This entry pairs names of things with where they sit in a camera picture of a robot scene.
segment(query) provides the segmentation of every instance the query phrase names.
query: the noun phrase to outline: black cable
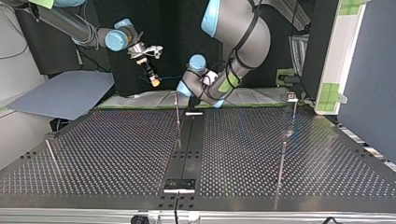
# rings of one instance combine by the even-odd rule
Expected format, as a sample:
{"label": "black cable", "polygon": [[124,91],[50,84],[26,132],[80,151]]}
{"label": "black cable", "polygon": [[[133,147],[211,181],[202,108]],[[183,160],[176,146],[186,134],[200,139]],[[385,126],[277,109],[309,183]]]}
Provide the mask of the black cable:
{"label": "black cable", "polygon": [[[291,18],[291,38],[293,38],[293,36],[294,36],[294,21],[296,18],[297,6],[298,6],[298,0],[296,0],[296,4],[294,5],[293,17]],[[292,43],[290,43],[290,46],[291,46],[291,59],[293,61],[293,64],[295,66],[297,66],[297,63],[294,60],[294,47],[293,47]],[[309,100],[312,102],[313,105],[316,105],[314,99],[311,97],[311,95],[309,95],[309,92],[306,90],[306,87],[303,83],[303,79],[300,77],[300,74],[298,73],[297,69],[294,69],[294,73],[295,73],[294,75],[296,75],[300,79],[301,86],[303,87],[304,91],[306,92],[306,95],[309,97]]]}
{"label": "black cable", "polygon": [[242,39],[239,41],[239,43],[231,50],[230,54],[228,55],[226,64],[225,64],[225,73],[226,73],[226,78],[227,78],[227,82],[228,84],[232,87],[232,90],[230,91],[230,93],[226,96],[223,97],[221,100],[226,100],[228,97],[230,97],[230,95],[233,93],[233,91],[241,84],[242,80],[239,78],[239,76],[237,74],[233,73],[233,76],[236,77],[237,81],[238,81],[238,85],[235,87],[233,85],[233,83],[230,80],[230,73],[229,73],[229,67],[231,67],[231,61],[232,61],[232,56],[235,52],[237,52],[240,48],[243,47],[243,45],[245,44],[245,42],[248,40],[248,38],[250,37],[251,33],[253,32],[253,29],[255,27],[255,25],[257,24],[257,21],[259,20],[259,10],[260,7],[262,6],[262,0],[260,0],[255,12],[254,12],[254,17],[253,17],[253,21],[252,23],[249,25],[249,27],[247,28],[247,31],[245,32],[244,36],[242,37]]}
{"label": "black cable", "polygon": [[341,222],[337,222],[334,217],[328,217],[322,224],[328,224],[330,221],[334,222],[335,224],[342,224]]}
{"label": "black cable", "polygon": [[[12,13],[14,13],[14,11],[12,10],[12,8],[10,8],[10,7],[8,7],[7,5],[4,5],[6,8],[8,8]],[[17,28],[17,26],[12,22],[12,20],[9,18],[9,16],[6,14],[6,12],[2,9],[2,8],[0,8],[0,11],[3,13],[3,15],[6,17],[6,19],[8,20],[8,22],[9,22],[9,24],[15,29],[15,31],[19,34],[19,35],[21,35],[22,37],[24,37],[23,36],[23,33]],[[28,49],[28,44],[27,44],[27,42],[26,42],[26,45],[25,45],[25,47],[24,47],[24,49],[21,51],[21,52],[19,52],[19,53],[16,53],[16,54],[14,54],[14,55],[10,55],[10,56],[6,56],[6,57],[1,57],[0,58],[0,60],[6,60],[6,59],[11,59],[11,58],[15,58],[15,57],[18,57],[18,56],[20,56],[20,55],[22,55],[24,52],[26,52],[26,50]]]}
{"label": "black cable", "polygon": [[18,56],[22,55],[24,52],[26,52],[27,48],[28,48],[28,45],[26,44],[25,48],[21,52],[19,52],[17,54],[14,54],[14,55],[10,55],[10,56],[7,56],[7,57],[0,58],[0,60],[5,60],[5,59],[11,59],[11,58],[18,57]]}
{"label": "black cable", "polygon": [[107,73],[110,72],[111,68],[110,69],[105,69],[102,65],[99,64],[99,62],[97,62],[95,59],[89,57],[87,54],[85,54],[81,50],[78,49],[78,52],[81,55],[81,57],[86,58],[86,59],[90,60],[92,63],[94,63],[96,65],[96,70],[98,70],[98,68],[101,68],[102,70],[104,70]]}
{"label": "black cable", "polygon": [[178,195],[177,195],[177,199],[176,199],[176,205],[175,205],[175,223],[178,224],[178,215],[177,215],[177,207],[178,207]]}

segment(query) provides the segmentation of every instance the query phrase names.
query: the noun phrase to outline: gray panel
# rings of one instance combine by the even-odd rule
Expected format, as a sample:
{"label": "gray panel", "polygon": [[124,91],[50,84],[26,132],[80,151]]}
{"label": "gray panel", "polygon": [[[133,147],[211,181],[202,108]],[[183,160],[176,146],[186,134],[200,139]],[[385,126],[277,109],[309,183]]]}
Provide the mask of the gray panel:
{"label": "gray panel", "polygon": [[339,120],[363,141],[396,162],[396,1],[367,4],[346,83]]}
{"label": "gray panel", "polygon": [[26,201],[14,202],[18,207],[86,200],[90,208],[158,208],[176,137],[172,110],[93,112],[51,143],[56,161],[47,149],[32,151],[18,168],[3,171],[0,198],[7,200],[0,206],[12,207],[17,196]]}
{"label": "gray panel", "polygon": [[396,212],[396,174],[324,117],[290,111],[206,110],[194,210]]}

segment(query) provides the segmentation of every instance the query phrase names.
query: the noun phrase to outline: gray robot arm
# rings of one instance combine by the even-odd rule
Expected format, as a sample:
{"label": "gray robot arm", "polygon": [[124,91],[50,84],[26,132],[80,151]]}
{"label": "gray robot arm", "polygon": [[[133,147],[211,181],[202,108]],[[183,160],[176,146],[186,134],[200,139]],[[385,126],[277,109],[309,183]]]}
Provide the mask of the gray robot arm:
{"label": "gray robot arm", "polygon": [[205,67],[205,58],[193,56],[177,91],[187,96],[195,95],[220,107],[240,80],[264,62],[271,46],[271,36],[265,21],[255,18],[254,8],[247,0],[209,2],[202,29],[233,48],[234,57],[217,76],[207,77],[209,71]]}
{"label": "gray robot arm", "polygon": [[[86,47],[109,48],[113,51],[128,49],[131,59],[141,65],[151,81],[152,86],[160,85],[160,78],[155,68],[150,63],[149,57],[160,59],[163,52],[161,46],[147,47],[141,39],[134,25],[129,19],[120,21],[114,25],[114,29],[97,28],[85,21],[79,15],[66,13],[60,7],[52,9],[28,3],[27,0],[0,0],[6,5],[19,10],[25,10],[33,15],[37,21],[44,21],[54,28],[70,35],[73,40]],[[76,1],[63,0],[63,3]]]}

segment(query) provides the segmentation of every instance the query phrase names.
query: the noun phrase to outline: vertical metal rod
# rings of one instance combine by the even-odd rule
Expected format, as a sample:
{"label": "vertical metal rod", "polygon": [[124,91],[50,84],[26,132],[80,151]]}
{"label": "vertical metal rod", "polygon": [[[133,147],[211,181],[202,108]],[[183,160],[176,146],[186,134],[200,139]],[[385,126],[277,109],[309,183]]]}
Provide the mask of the vertical metal rod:
{"label": "vertical metal rod", "polygon": [[295,102],[295,103],[294,103],[294,110],[293,110],[293,121],[296,119],[297,103],[298,103],[298,102]]}
{"label": "vertical metal rod", "polygon": [[280,187],[282,185],[283,164],[285,162],[285,153],[286,153],[286,142],[283,142],[282,143],[282,151],[280,154],[279,175],[277,176],[277,186],[278,187]]}
{"label": "vertical metal rod", "polygon": [[55,155],[53,154],[52,147],[50,145],[50,141],[48,139],[46,139],[46,144],[47,144],[47,148],[49,149],[50,156],[52,157],[53,160],[56,161]]}
{"label": "vertical metal rod", "polygon": [[177,127],[180,130],[180,114],[178,109],[178,93],[175,95],[175,105],[176,105],[176,116],[177,116]]}

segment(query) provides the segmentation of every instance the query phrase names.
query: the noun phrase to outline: white wall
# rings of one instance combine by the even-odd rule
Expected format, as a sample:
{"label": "white wall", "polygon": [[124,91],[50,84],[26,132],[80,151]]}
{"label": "white wall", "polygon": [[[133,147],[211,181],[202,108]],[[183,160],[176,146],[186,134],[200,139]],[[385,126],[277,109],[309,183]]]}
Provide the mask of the white wall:
{"label": "white wall", "polygon": [[[14,14],[1,5],[0,8],[20,28]],[[0,58],[21,52],[25,45],[24,38],[0,12]],[[0,169],[38,146],[44,134],[50,132],[51,118],[1,109],[44,81],[29,50],[15,58],[0,59]]]}

